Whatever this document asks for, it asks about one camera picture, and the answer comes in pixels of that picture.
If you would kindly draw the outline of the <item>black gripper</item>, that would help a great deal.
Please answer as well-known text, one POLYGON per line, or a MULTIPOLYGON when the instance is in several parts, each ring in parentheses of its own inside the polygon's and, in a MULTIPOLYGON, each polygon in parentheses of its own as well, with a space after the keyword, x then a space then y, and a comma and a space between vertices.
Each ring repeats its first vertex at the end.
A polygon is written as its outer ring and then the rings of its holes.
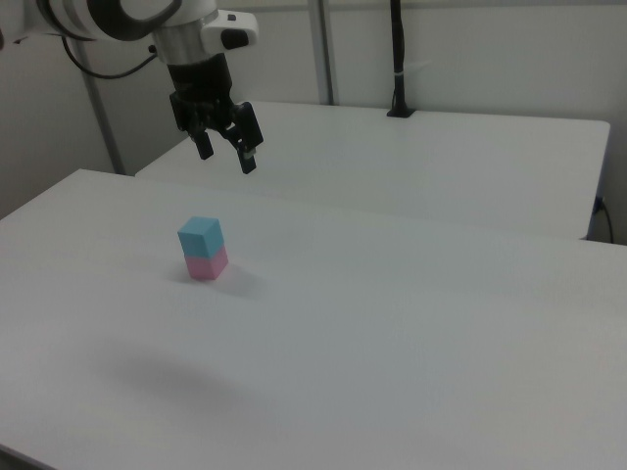
POLYGON ((257 167, 255 154, 264 142, 255 111, 249 102, 235 105, 232 79, 223 53, 192 65, 168 66, 174 92, 170 94, 179 130, 188 132, 199 156, 207 160, 214 149, 206 129, 227 136, 237 152, 241 170, 250 174, 257 167))

